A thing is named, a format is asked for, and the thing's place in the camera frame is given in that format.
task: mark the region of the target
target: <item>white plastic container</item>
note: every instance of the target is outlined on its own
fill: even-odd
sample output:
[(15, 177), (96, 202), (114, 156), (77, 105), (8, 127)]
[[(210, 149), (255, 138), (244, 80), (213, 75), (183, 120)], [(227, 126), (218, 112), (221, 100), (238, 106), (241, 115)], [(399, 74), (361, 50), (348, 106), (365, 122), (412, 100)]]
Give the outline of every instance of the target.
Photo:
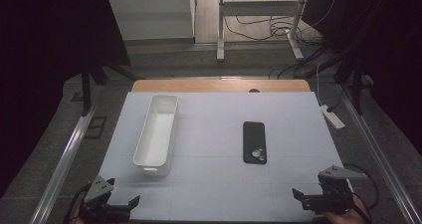
[(177, 97), (158, 95), (151, 99), (133, 156), (143, 174), (164, 176), (170, 171), (177, 117)]

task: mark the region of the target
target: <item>human hand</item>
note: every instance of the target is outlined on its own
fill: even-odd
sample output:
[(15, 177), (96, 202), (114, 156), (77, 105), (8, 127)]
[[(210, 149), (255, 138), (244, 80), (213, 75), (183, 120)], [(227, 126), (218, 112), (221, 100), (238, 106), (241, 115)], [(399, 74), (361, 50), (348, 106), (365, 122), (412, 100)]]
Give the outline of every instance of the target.
[[(366, 216), (369, 216), (365, 205), (362, 200), (353, 194), (354, 204), (365, 213)], [(346, 213), (342, 215), (337, 215), (332, 212), (322, 212), (322, 215), (329, 220), (331, 224), (365, 224), (365, 221), (360, 217), (357, 212), (350, 208)]]

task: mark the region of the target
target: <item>gray carpet floor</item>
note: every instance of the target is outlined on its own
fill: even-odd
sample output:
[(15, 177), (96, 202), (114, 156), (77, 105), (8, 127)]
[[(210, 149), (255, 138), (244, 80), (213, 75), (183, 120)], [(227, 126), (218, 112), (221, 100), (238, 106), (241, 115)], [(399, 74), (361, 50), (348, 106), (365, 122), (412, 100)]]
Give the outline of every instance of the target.
[[(288, 44), (231, 44), (226, 48), (226, 61), (216, 62), (215, 46), (186, 45), (174, 47), (131, 44), (128, 47), (132, 66), (125, 67), (138, 76), (147, 78), (195, 78), (241, 76), (267, 79), (273, 69), (283, 69), (295, 63)], [(304, 48), (308, 56), (315, 47)], [(331, 56), (327, 52), (319, 59), (301, 68), (312, 69)], [(322, 103), (333, 106), (340, 96), (332, 80), (336, 66), (318, 76), (319, 97)], [(62, 223), (73, 195), (98, 174), (113, 134), (119, 111), (133, 81), (105, 68), (108, 82), (101, 95), (95, 116), (106, 116), (105, 129), (99, 138), (85, 138), (73, 166), (50, 214), (48, 223)], [(280, 79), (291, 79), (294, 70), (282, 74)], [(313, 91), (317, 78), (308, 79)], [(82, 91), (81, 77), (65, 83), (63, 99), (49, 127), (34, 152), (0, 200), (0, 223), (28, 223), (50, 180), (63, 150), (82, 113), (83, 104), (75, 99)], [(362, 110), (372, 132), (381, 144), (418, 210), (422, 209), (422, 158), (403, 133), (379, 108), (369, 94), (362, 91)], [(371, 210), (373, 223), (406, 223), (388, 185), (383, 180), (366, 144), (343, 102), (334, 110), (346, 128), (335, 130), (327, 124), (343, 162), (365, 168), (380, 190), (377, 206)], [(367, 204), (374, 201), (374, 189), (369, 181), (351, 181), (353, 189)]]

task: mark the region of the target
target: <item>white tabletop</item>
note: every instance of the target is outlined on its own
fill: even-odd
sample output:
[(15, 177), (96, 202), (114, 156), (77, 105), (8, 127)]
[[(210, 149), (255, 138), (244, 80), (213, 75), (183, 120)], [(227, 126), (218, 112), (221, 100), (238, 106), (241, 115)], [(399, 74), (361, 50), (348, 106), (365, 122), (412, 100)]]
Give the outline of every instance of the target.
[[(172, 169), (148, 177), (132, 162), (155, 93), (129, 93), (100, 175), (109, 204), (140, 195), (130, 219), (310, 221), (292, 188), (321, 194), (319, 171), (342, 166), (314, 93), (172, 93), (179, 120)], [(243, 122), (265, 124), (268, 162), (243, 161)]]

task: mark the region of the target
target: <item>wooden floor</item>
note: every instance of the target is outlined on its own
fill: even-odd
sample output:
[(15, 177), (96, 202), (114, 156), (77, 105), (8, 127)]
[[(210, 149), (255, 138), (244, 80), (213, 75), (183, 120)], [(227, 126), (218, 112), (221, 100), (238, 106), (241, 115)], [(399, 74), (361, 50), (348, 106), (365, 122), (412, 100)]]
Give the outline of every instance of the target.
[[(269, 1), (269, 0), (235, 0), (235, 1)], [(196, 22), (195, 22), (195, 42), (197, 44), (212, 44), (217, 42), (218, 32), (218, 4), (219, 0), (197, 0), (196, 6)], [(259, 20), (270, 19), (267, 17), (238, 17), (241, 22), (254, 22)], [(226, 17), (227, 25), (232, 31), (245, 34), (256, 39), (268, 38), (271, 35), (270, 22), (261, 22), (256, 24), (241, 24), (236, 17)], [(283, 20), (292, 23), (293, 18)], [(299, 24), (301, 29), (308, 28), (309, 25), (302, 22)], [(315, 30), (310, 28), (304, 31), (304, 37), (312, 38), (318, 36)], [(246, 38), (229, 31), (224, 24), (225, 42), (252, 42), (253, 39)], [(287, 40), (286, 36), (273, 36), (265, 41), (283, 41)]]

